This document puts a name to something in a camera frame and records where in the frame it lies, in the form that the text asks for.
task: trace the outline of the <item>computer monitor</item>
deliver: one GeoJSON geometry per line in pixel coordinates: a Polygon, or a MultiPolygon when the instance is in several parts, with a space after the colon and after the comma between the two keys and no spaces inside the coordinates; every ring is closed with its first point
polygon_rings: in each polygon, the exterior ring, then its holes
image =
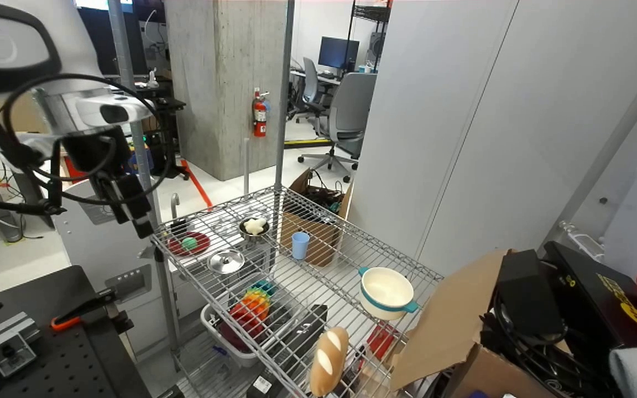
{"type": "MultiPolygon", "coordinates": [[[[121,0],[121,11],[133,14],[134,11],[134,0],[121,0]]],[[[103,10],[109,11],[109,0],[74,0],[77,10],[103,10]]]]}
{"type": "MultiPolygon", "coordinates": [[[[119,75],[118,69],[118,50],[115,50],[115,38],[112,38],[112,27],[109,11],[98,11],[98,10],[80,10],[82,24],[87,27],[92,47],[98,50],[98,64],[101,75],[119,75]]],[[[126,38],[129,38],[129,50],[131,50],[131,62],[133,62],[133,74],[134,75],[146,75],[146,57],[144,57],[144,42],[142,42],[142,32],[139,32],[139,21],[136,15],[124,14],[124,27],[126,27],[126,38]]]]}
{"type": "Polygon", "coordinates": [[[356,41],[320,38],[318,64],[331,66],[339,71],[353,71],[358,60],[356,41]]]}

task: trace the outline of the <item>bread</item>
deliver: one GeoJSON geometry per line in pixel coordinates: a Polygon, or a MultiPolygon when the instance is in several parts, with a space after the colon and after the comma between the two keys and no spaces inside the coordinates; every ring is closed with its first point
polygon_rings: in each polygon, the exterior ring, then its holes
{"type": "Polygon", "coordinates": [[[312,397],[328,397],[340,380],[347,353],[347,332],[334,327],[320,334],[316,342],[314,364],[309,370],[312,397]]]}

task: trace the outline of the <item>bowl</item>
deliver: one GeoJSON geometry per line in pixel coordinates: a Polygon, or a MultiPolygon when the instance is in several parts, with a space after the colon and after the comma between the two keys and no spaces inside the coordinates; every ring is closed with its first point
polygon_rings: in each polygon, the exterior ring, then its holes
{"type": "Polygon", "coordinates": [[[208,267],[214,273],[214,274],[223,274],[223,277],[229,277],[229,274],[238,274],[246,266],[246,256],[240,253],[216,253],[208,258],[208,267]]]}
{"type": "Polygon", "coordinates": [[[414,285],[392,267],[360,267],[360,303],[373,319],[402,319],[421,306],[414,301],[414,285]]]}
{"type": "Polygon", "coordinates": [[[262,217],[250,217],[238,224],[238,233],[248,238],[258,238],[270,231],[270,224],[262,217]]]}
{"type": "Polygon", "coordinates": [[[210,236],[202,233],[183,233],[180,236],[171,236],[165,248],[175,256],[198,256],[210,248],[210,236]]]}

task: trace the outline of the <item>cup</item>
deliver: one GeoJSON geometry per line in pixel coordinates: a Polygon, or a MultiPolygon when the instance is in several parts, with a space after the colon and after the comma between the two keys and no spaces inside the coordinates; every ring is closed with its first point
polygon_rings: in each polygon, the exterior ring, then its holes
{"type": "Polygon", "coordinates": [[[295,233],[291,234],[291,256],[295,261],[302,261],[309,251],[312,236],[308,233],[295,233]]]}

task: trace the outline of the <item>wall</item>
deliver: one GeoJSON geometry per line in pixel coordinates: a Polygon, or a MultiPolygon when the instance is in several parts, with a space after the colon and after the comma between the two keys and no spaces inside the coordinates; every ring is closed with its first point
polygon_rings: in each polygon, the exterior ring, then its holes
{"type": "MultiPolygon", "coordinates": [[[[168,0],[168,42],[182,156],[216,179],[244,173],[255,89],[276,105],[282,71],[286,2],[168,0]]],[[[250,168],[276,164],[279,106],[267,114],[267,140],[251,141],[250,168]]]]}
{"type": "Polygon", "coordinates": [[[433,199],[512,6],[515,0],[393,5],[352,222],[411,256],[431,227],[433,199]]]}
{"type": "MultiPolygon", "coordinates": [[[[296,0],[291,62],[301,66],[302,57],[318,62],[320,38],[347,38],[352,0],[296,0]]],[[[352,41],[360,42],[358,64],[364,62],[369,35],[376,22],[353,17],[352,41]]]]}
{"type": "Polygon", "coordinates": [[[599,182],[578,209],[573,224],[593,236],[602,236],[624,201],[637,173],[637,123],[619,147],[599,182]]]}
{"type": "Polygon", "coordinates": [[[387,49],[352,214],[439,273],[538,248],[637,96],[627,0],[396,2],[387,49]]]}

